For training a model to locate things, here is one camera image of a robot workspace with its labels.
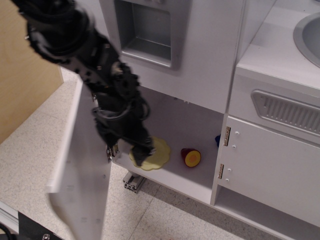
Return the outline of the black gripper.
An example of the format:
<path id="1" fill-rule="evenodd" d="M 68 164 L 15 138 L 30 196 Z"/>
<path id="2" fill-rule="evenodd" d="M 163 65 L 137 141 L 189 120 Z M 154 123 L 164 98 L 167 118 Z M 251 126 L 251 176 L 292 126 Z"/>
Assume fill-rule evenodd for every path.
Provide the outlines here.
<path id="1" fill-rule="evenodd" d="M 150 107 L 140 92 L 128 101 L 120 102 L 106 93 L 96 93 L 98 106 L 92 110 L 96 128 L 105 143 L 112 147 L 119 139 L 133 145 L 131 153 L 138 167 L 156 152 L 153 140 L 143 121 Z"/>

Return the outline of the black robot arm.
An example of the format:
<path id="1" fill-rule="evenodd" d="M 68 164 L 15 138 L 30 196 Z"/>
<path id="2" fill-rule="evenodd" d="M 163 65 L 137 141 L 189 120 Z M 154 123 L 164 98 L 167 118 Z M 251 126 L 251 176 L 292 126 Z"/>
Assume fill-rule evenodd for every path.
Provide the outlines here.
<path id="1" fill-rule="evenodd" d="M 141 166 L 155 153 L 143 126 L 150 107 L 138 89 L 138 76 L 97 31 L 94 18 L 74 0 L 17 0 L 15 5 L 27 21 L 27 38 L 34 51 L 78 74 L 95 95 L 98 106 L 92 113 L 107 146 L 126 141 Z"/>

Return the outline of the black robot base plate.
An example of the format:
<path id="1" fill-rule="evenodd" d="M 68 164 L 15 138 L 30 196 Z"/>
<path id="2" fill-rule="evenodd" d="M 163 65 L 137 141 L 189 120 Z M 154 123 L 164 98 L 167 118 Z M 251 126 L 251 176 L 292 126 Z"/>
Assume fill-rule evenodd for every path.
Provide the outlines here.
<path id="1" fill-rule="evenodd" d="M 8 212 L 0 212 L 0 229 L 4 234 L 1 240 L 62 240 L 60 236 L 45 228 L 33 219 L 17 212 L 12 215 Z"/>

